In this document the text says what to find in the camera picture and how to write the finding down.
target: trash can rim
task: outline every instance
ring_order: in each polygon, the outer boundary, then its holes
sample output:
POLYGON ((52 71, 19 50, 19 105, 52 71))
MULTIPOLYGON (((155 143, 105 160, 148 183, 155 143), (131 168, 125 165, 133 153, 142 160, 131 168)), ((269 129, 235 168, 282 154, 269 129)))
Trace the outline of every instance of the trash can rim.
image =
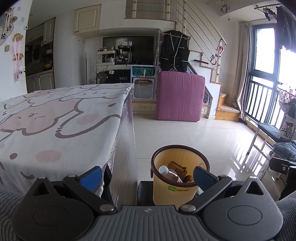
POLYGON ((205 163, 206 167, 207 167, 207 171, 209 172, 210 171, 210 164, 209 164, 209 161, 207 160, 207 158, 201 153, 199 152, 198 150, 192 148, 192 147, 189 147, 189 146, 183 146, 183 145, 168 145, 168 146, 163 146, 161 148, 159 148, 156 152, 154 152, 154 154, 152 155, 152 158, 151 158, 151 170, 152 172, 160 179, 162 180, 163 182, 167 183, 168 185, 171 185, 171 186, 175 186, 175 187, 180 187, 180 188, 191 188, 191 187, 195 187, 197 186, 197 184, 195 184, 195 182, 193 183, 177 183, 177 182, 173 182, 167 178, 165 178, 163 175, 161 175, 158 170, 156 169, 155 167, 155 164, 154 164, 154 159, 155 157, 161 153, 162 151, 164 150, 168 150, 168 149, 185 149, 185 150, 188 150, 188 151, 191 151, 195 154, 197 154, 205 163))

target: black vest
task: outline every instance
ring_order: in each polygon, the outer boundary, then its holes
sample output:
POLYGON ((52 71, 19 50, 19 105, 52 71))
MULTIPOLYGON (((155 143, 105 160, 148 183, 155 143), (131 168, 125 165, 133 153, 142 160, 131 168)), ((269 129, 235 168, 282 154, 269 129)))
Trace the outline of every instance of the black vest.
POLYGON ((163 71, 186 72, 190 50, 187 47, 189 37, 179 31, 164 32, 161 46, 160 67, 163 71))

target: yellow trash can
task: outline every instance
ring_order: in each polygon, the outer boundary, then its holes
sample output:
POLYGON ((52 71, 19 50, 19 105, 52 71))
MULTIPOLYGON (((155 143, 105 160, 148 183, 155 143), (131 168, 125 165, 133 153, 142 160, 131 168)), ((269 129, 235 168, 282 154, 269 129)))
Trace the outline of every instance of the yellow trash can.
POLYGON ((153 177, 153 201, 155 205, 175 205, 176 209, 190 201, 197 192, 194 183, 176 183, 161 175, 158 169, 174 161, 187 168, 187 175, 193 177, 193 170, 200 166, 210 170, 206 157, 199 151, 183 145, 169 145, 158 149, 151 158, 151 177, 153 177))

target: pink cushion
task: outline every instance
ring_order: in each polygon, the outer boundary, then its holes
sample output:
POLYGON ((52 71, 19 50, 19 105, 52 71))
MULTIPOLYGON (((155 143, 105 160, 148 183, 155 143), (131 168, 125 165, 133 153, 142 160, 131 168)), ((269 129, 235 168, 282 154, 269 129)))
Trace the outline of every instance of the pink cushion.
POLYGON ((199 121, 205 78, 196 74, 162 71, 157 86, 157 119, 199 121))

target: tv screen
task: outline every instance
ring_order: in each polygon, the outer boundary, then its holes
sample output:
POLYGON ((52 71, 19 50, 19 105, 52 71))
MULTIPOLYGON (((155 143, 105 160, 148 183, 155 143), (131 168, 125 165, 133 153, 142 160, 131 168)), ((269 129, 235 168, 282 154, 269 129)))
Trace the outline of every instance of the tv screen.
POLYGON ((103 38, 103 47, 118 49, 120 42, 132 41, 132 64, 153 65, 154 37, 153 36, 117 36, 103 38))

